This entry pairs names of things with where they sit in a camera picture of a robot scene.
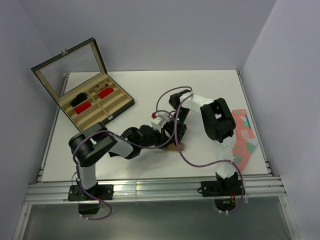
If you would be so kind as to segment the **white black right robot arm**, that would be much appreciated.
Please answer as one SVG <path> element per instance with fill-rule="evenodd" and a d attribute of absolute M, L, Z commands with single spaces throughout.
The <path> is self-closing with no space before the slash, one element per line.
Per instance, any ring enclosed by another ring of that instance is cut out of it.
<path fill-rule="evenodd" d="M 202 117 L 206 135 L 213 141 L 216 161 L 196 165 L 188 161 L 181 149 L 178 152 L 182 159 L 192 167 L 205 168 L 216 165 L 215 188 L 222 194 L 229 194 L 238 183 L 239 171 L 233 161 L 233 136 L 236 122 L 224 98 L 209 99 L 190 90 L 183 90 L 170 96 L 169 104 L 176 110 L 174 115 L 174 140 L 178 143 L 178 124 L 183 124 L 189 111 L 199 113 Z"/>

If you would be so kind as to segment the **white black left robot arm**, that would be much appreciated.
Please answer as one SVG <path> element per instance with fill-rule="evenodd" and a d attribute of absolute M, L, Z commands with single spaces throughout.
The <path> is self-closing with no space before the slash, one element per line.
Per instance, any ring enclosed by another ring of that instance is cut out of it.
<path fill-rule="evenodd" d="M 142 149 L 162 149 L 172 143 L 173 134 L 155 130 L 149 125 L 127 128 L 121 135 L 112 133 L 102 122 L 98 122 L 74 135 L 68 142 L 76 164 L 79 194 L 91 200 L 98 193 L 96 163 L 105 155 L 131 160 Z"/>

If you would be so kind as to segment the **tan ribbed sock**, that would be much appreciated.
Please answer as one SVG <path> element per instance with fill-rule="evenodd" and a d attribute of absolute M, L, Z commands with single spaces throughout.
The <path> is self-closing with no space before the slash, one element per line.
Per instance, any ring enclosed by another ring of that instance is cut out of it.
<path fill-rule="evenodd" d="M 170 143 L 169 145 L 165 146 L 163 149 L 164 149 L 165 151 L 176 151 L 176 152 L 178 152 L 179 149 L 180 149 L 181 151 L 183 151 L 184 148 L 185 148 L 184 143 L 183 143 L 183 142 L 180 142 L 180 143 L 178 144 L 178 146 L 175 145 L 174 143 Z"/>

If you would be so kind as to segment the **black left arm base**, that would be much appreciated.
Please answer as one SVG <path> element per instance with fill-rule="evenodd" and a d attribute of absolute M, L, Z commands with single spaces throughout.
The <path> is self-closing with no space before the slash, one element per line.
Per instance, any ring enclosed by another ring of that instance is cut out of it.
<path fill-rule="evenodd" d="M 78 212 L 81 215 L 91 216 L 98 213 L 102 205 L 101 201 L 113 199 L 113 184 L 96 184 L 90 189 L 83 191 L 80 184 L 71 185 L 68 192 L 67 200 L 69 202 L 78 202 Z"/>

